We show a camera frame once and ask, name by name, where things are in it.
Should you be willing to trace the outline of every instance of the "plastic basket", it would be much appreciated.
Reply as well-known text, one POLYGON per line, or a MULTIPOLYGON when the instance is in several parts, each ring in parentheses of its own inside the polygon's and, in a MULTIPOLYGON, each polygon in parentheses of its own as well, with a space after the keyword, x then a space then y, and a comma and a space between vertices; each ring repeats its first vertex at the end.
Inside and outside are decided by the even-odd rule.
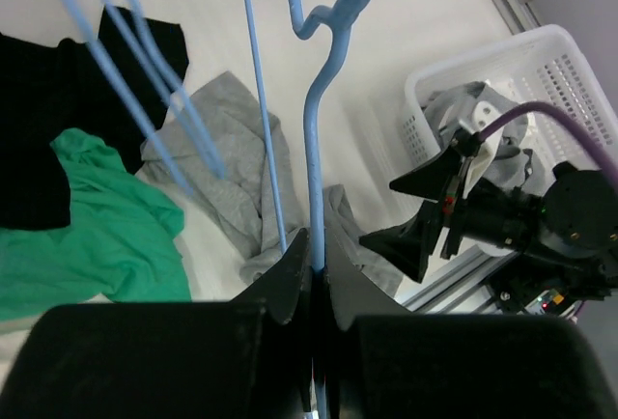
MULTIPOLYGON (((544 100, 578 121, 612 156, 618 157, 618 118, 575 41, 555 25, 515 35, 429 66, 408 77, 401 133, 413 167, 439 152, 422 107, 438 91, 470 81, 485 81, 505 97, 544 100)), ((593 167, 577 142, 553 120, 533 114, 523 141, 550 169, 569 160, 593 167)))

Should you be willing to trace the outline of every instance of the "gray cloth in basket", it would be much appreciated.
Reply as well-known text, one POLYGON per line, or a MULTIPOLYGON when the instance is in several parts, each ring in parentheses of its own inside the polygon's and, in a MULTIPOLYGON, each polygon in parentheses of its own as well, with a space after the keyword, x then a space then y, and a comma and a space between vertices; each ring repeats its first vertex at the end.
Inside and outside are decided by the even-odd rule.
MULTIPOLYGON (((440 147, 443 148, 451 142, 455 130, 459 127, 457 120, 468 119, 480 101, 490 103, 500 113, 505 113, 517 105, 487 84, 478 81, 434 96, 424 114, 440 147)), ((547 188, 545 167, 534 151, 520 148, 527 128, 528 119, 525 115, 504 127, 496 158, 485 172, 484 178, 506 190, 521 187, 530 194, 541 195, 547 188)))
MULTIPOLYGON (((191 101, 223 157, 225 180, 217 179, 203 165, 177 121, 165 125, 158 135, 195 190, 196 202, 247 260, 240 270, 240 277, 250 284, 281 258, 260 105, 229 72, 199 89, 191 96, 191 101)), ((285 231, 290 243, 306 222, 295 196, 288 144, 279 119, 269 114, 269 124, 285 231)), ((151 179, 173 182, 152 143, 145 145, 142 159, 144 173, 151 179)), ((330 205, 326 209, 328 224, 337 231, 342 243, 348 244, 346 251, 356 257, 352 261, 363 265, 363 272, 379 287, 394 294, 401 282, 401 274, 380 256, 358 245, 359 230, 355 227, 343 187, 334 189, 340 194, 335 196, 336 202, 327 202, 330 205), (392 272, 383 270, 383 267, 392 269, 392 272)))

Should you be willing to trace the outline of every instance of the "clothing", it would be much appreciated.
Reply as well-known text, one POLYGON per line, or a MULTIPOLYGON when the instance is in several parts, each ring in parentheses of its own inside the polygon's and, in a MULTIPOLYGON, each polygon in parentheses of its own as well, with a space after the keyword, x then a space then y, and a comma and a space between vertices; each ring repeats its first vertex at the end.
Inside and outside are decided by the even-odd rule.
MULTIPOLYGON (((260 105, 229 72, 199 89, 191 96, 191 101, 223 156, 226 179, 217 179, 204 166, 178 122, 164 126, 158 135, 193 185, 195 201, 247 260, 240 277, 250 284, 281 258, 260 105)), ((268 118, 285 231, 290 243, 306 220, 295 196, 290 154, 281 125, 274 115, 268 114, 268 118)), ((150 142, 145 145, 142 157, 145 175, 156 182, 172 182, 167 167, 150 142)), ((363 272, 373 276, 381 288, 396 290, 401 273, 373 252, 357 251, 359 230, 355 228, 343 187, 335 189, 339 197, 333 194, 333 199, 338 200, 333 200, 327 210, 332 212, 330 224, 335 227, 341 222, 336 229, 338 234, 349 235, 342 240, 349 246, 347 251, 358 260, 367 260, 363 263, 363 272), (392 269, 393 273, 382 271, 382 266, 392 269)))
POLYGON ((51 144, 70 183, 70 226, 0 230, 0 320, 102 293, 114 301, 188 301, 174 237, 183 211, 128 173, 115 149, 80 129, 51 144))
MULTIPOLYGON (((132 27, 130 11, 120 12, 132 27)), ((163 56, 184 77, 188 58, 181 27, 148 24, 163 56)), ((161 127, 167 108, 106 12, 98 38, 154 126, 161 127)), ((0 34, 0 61, 0 227, 68 226, 69 183, 49 144, 64 129, 78 127, 115 148, 126 170, 135 173, 145 138, 85 44, 65 39, 44 47, 0 34)))
MULTIPOLYGON (((490 103, 500 113, 517 105, 483 82, 463 84, 433 96, 424 115, 440 147, 446 147, 451 142, 460 127, 459 120, 471 123, 472 112, 481 101, 490 103)), ((527 193, 542 195, 548 187, 546 169, 534 151, 520 148, 527 129, 528 118, 525 115, 504 127, 496 157, 484 178, 506 190, 521 187, 527 193)))

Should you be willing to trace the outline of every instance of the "clothes hanger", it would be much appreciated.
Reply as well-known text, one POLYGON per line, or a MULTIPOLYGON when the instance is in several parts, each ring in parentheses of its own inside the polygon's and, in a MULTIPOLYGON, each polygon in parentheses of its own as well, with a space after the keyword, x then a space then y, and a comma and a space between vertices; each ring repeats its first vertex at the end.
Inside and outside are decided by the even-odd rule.
POLYGON ((170 155, 170 153, 165 148, 165 145, 158 137, 155 131, 155 127, 153 126, 153 122, 150 121, 142 105, 139 103, 139 100, 135 97, 135 94, 130 90, 127 83, 120 75, 118 68, 111 60, 107 50, 103 46, 103 44, 98 40, 97 35, 91 28, 88 20, 86 19, 86 15, 82 12, 81 8, 78 6, 76 0, 61 0, 65 5, 65 8, 69 12, 70 16, 73 18, 73 21, 79 28, 79 31, 86 39, 86 46, 88 50, 92 54, 95 61, 98 63, 98 66, 101 69, 101 72, 105 75, 109 84, 114 88, 119 98, 123 101, 123 104, 130 112, 133 120, 137 123, 142 133, 153 142, 153 145, 156 151, 161 155, 161 159, 170 170, 170 175, 176 182, 178 186, 180 186, 184 192, 188 195, 191 195, 193 189, 189 185, 188 181, 184 177, 180 168, 170 155))
POLYGON ((270 169, 270 184, 272 185, 272 200, 274 201, 275 216, 277 218, 277 230, 279 232, 279 246, 281 253, 285 253, 288 248, 286 240, 285 223, 283 221, 283 209, 279 196, 279 183, 277 181, 277 167, 272 149, 272 137, 270 135, 270 123, 268 120, 267 97, 264 89, 264 78, 262 76, 262 61, 260 60, 260 48, 253 17, 253 5, 251 0, 244 0, 244 9, 247 16, 247 27, 249 29, 249 41, 251 42, 251 55, 253 57, 253 69, 255 71, 255 82, 258 87, 258 101, 262 111, 262 124, 264 127, 264 142, 267 149, 268 168, 270 169))
POLYGON ((195 109, 195 106, 193 105, 193 102, 191 102, 191 99, 186 93, 181 79, 178 78, 176 73, 165 61, 163 55, 156 46, 155 39, 153 38, 151 30, 148 28, 148 24, 146 23, 146 19, 144 18, 144 10, 142 9, 141 3, 139 2, 139 0, 128 0, 128 3, 130 5, 131 16, 133 17, 135 28, 137 30, 137 36, 139 36, 142 44, 144 44, 146 52, 153 61, 154 66, 161 73, 163 79, 167 81, 167 84, 170 85, 174 92, 178 92, 181 96, 184 108, 188 113, 190 119, 193 121, 193 124, 196 125, 197 131, 202 137, 202 141, 207 148, 206 156, 209 160, 208 166, 219 178, 223 178, 225 173, 225 166, 223 164, 223 160, 221 159, 216 147, 214 146, 214 143, 212 142, 211 136, 209 135, 206 127, 197 123, 201 122, 200 117, 197 113, 197 110, 195 109))
POLYGON ((118 28, 119 33, 121 34, 126 44, 130 48, 131 52, 133 53, 133 56, 142 66, 142 69, 144 69, 144 73, 146 73, 146 75, 149 77, 149 79, 153 83, 153 86, 156 89, 159 96, 161 97, 161 100, 163 100, 163 103, 166 106, 171 108, 172 112, 174 113, 177 120, 183 127, 184 131, 188 134, 189 138, 191 139, 191 141, 197 148, 198 155, 202 159, 202 162, 204 163, 205 166, 211 166, 211 156, 209 155, 209 151, 212 151, 212 150, 216 151, 216 147, 214 146, 210 138, 206 141, 202 140, 201 138, 201 135, 203 134, 202 129, 196 130, 196 128, 203 127, 204 123, 202 122, 202 120, 199 118, 199 116, 196 113, 191 112, 192 107, 186 107, 186 110, 187 110, 186 113, 188 113, 189 115, 190 122, 187 121, 186 113, 183 114, 179 106, 170 98, 171 97, 170 92, 168 91, 168 88, 165 86, 163 79, 157 72, 156 67, 153 64, 153 61, 151 61, 151 59, 147 55, 147 52, 144 51, 144 49, 142 48, 137 38, 135 38, 135 35, 133 34, 133 32, 130 30, 130 28, 126 24, 126 21, 121 16, 118 8, 114 6, 112 0, 101 0, 101 1, 103 3, 104 8, 109 13, 109 16, 112 22, 114 23, 114 25, 116 25, 116 28, 118 28))
POLYGON ((370 0, 337 0, 332 8, 315 7, 304 18, 301 0, 288 0, 290 18, 295 34, 308 40, 320 25, 332 32, 330 53, 318 76, 309 87, 303 112, 307 179, 309 182, 309 205, 311 214, 311 253, 314 272, 323 272, 324 262, 324 205, 322 169, 320 165, 320 142, 318 138, 318 109, 326 88, 346 60, 350 44, 351 27, 370 0))

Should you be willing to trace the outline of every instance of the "purple cable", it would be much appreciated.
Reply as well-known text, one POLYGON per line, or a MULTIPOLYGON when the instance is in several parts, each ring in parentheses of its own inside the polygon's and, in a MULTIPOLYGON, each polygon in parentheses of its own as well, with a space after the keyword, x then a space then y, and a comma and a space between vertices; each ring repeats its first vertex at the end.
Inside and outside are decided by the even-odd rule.
POLYGON ((577 122, 572 120, 564 111, 558 107, 546 102, 527 102, 514 107, 510 111, 504 113, 485 129, 479 131, 478 138, 481 142, 485 142, 488 137, 494 134, 503 126, 512 122, 515 118, 520 117, 526 113, 542 113, 549 117, 552 117, 557 123, 562 125, 571 135, 577 140, 579 145, 590 155, 593 161, 599 166, 605 177, 609 181, 609 184, 614 188, 616 194, 618 194, 618 168, 609 157, 609 155, 593 141, 586 130, 581 127, 577 122))

